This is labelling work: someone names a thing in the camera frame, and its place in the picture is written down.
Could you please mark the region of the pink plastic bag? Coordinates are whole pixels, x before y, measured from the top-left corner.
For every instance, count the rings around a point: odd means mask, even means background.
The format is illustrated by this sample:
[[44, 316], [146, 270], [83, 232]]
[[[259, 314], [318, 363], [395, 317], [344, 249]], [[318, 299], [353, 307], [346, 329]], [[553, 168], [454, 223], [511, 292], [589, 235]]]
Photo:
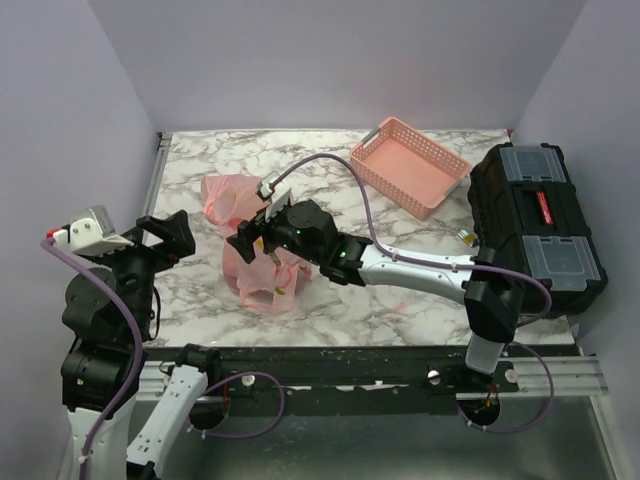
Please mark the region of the pink plastic bag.
[[[241, 174], [201, 180], [203, 214], [222, 237], [235, 234], [241, 221], [253, 218], [265, 206], [256, 195], [258, 181]], [[246, 308], [275, 314], [292, 310], [296, 293], [311, 279], [311, 265], [282, 248], [266, 254], [262, 239], [255, 240], [252, 249], [255, 259], [246, 263], [228, 242], [223, 243], [222, 273], [230, 289]]]

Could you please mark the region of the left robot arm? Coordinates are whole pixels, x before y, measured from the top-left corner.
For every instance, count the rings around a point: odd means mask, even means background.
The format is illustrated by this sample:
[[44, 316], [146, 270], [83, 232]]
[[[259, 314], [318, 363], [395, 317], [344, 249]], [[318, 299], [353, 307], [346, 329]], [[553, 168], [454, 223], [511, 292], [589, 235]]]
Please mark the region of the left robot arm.
[[135, 438], [129, 426], [160, 314], [157, 274], [195, 252], [188, 215], [143, 216], [116, 233], [106, 210], [91, 207], [48, 233], [46, 245], [76, 271], [63, 324], [75, 335], [62, 366], [62, 403], [72, 428], [78, 479], [160, 479], [196, 400], [222, 380], [220, 353], [195, 344], [177, 354], [168, 384]]

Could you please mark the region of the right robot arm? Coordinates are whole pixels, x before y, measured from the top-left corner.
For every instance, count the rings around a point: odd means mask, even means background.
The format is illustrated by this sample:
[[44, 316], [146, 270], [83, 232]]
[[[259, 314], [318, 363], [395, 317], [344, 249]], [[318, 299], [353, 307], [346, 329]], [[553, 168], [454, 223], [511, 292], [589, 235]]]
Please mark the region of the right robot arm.
[[370, 238], [339, 231], [332, 215], [311, 200], [286, 205], [272, 217], [260, 210], [241, 221], [227, 242], [247, 264], [261, 243], [265, 254], [285, 250], [340, 285], [401, 287], [464, 306], [471, 337], [459, 371], [474, 392], [494, 383], [502, 351], [515, 336], [524, 285], [515, 273], [493, 266], [491, 249], [457, 257], [378, 249]]

